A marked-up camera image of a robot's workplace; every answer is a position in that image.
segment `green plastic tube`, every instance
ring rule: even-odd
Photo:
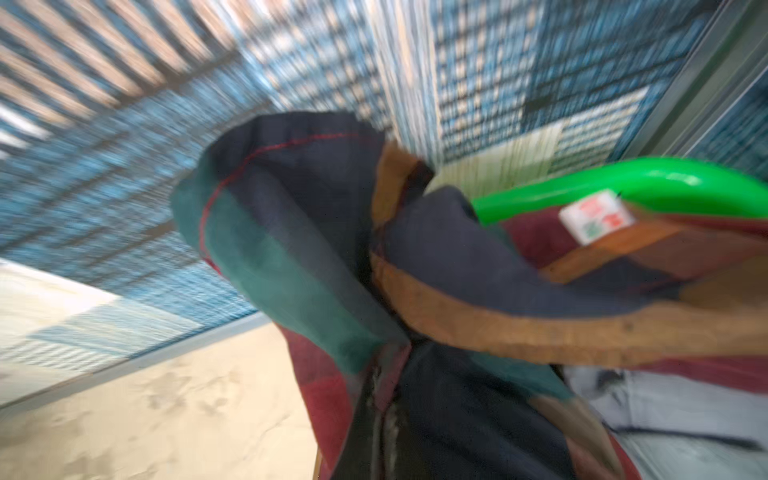
[[[472,201],[483,224],[611,189],[649,210],[768,217],[768,185],[729,168],[679,158],[641,158],[584,170]]]

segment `red stitching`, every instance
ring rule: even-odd
[[[288,147],[295,147],[296,145],[304,145],[308,144],[313,141],[318,140],[332,140],[335,138],[345,138],[345,137],[359,137],[359,134],[357,133],[341,133],[341,134],[322,134],[322,135],[312,135],[311,137],[307,138],[300,138],[298,140],[290,140],[282,144],[277,145],[269,145],[267,147],[261,147],[257,148],[253,152],[251,152],[250,155],[245,157],[242,162],[240,162],[240,165],[227,176],[227,178],[223,179],[219,184],[216,186],[216,190],[208,197],[208,201],[205,203],[205,207],[203,207],[203,214],[200,216],[200,225],[198,227],[198,237],[200,239],[200,255],[202,255],[203,260],[205,263],[210,265],[219,275],[223,274],[221,273],[221,270],[219,270],[219,267],[214,263],[214,261],[210,258],[210,253],[208,252],[208,249],[205,247],[205,225],[208,222],[208,216],[210,215],[210,209],[213,207],[214,203],[216,202],[216,199],[221,195],[221,192],[224,190],[224,188],[227,187],[227,185],[231,184],[235,180],[237,180],[239,177],[243,175],[245,172],[245,167],[248,165],[248,162],[253,160],[256,156],[261,155],[263,153],[266,153],[268,151],[274,151],[274,150],[280,150],[282,148],[288,148]]]

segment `clothing label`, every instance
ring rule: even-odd
[[[581,245],[589,245],[620,228],[629,227],[634,218],[611,190],[599,191],[560,210],[560,221]]]

